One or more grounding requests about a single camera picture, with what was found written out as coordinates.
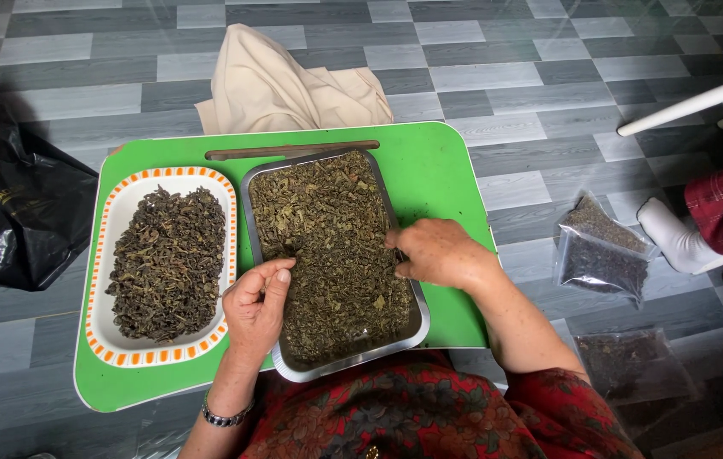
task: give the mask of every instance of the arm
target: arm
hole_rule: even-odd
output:
[[[386,244],[410,258],[397,266],[396,275],[469,293],[487,323],[492,354],[501,368],[516,374],[562,368],[589,382],[580,360],[515,287],[495,254],[456,221],[419,220],[391,230]]]
[[[282,330],[282,310],[296,260],[263,263],[246,272],[223,296],[228,320],[229,345],[211,383],[211,412],[232,417],[248,408],[265,356]],[[260,301],[261,292],[265,298]],[[246,422],[234,427],[215,427],[202,413],[192,427],[179,459],[228,459],[236,457],[250,437]]]

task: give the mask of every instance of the bracelet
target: bracelet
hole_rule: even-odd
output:
[[[212,414],[208,408],[208,391],[205,391],[205,397],[203,398],[203,419],[215,427],[234,427],[235,425],[240,425],[245,420],[245,415],[248,414],[252,408],[254,408],[254,399],[251,399],[248,408],[236,413],[234,416],[217,416]]]

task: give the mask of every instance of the red floral dress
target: red floral dress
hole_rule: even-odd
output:
[[[304,384],[265,376],[277,378],[258,387],[263,414],[242,457],[642,458],[569,371],[511,377],[505,398],[431,350]]]

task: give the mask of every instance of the white sock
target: white sock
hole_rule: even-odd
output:
[[[704,242],[699,231],[688,229],[657,198],[650,198],[642,204],[637,220],[662,250],[665,260],[680,273],[694,273],[722,257]]]

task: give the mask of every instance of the hand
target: hand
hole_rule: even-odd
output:
[[[273,349],[282,331],[282,311],[295,258],[266,261],[250,269],[223,295],[228,323],[228,353],[239,363],[256,367]],[[262,290],[265,298],[259,301]]]
[[[390,229],[384,245],[397,247],[410,258],[396,266],[396,276],[459,288],[470,295],[503,273],[498,257],[454,220],[421,219],[405,229]]]

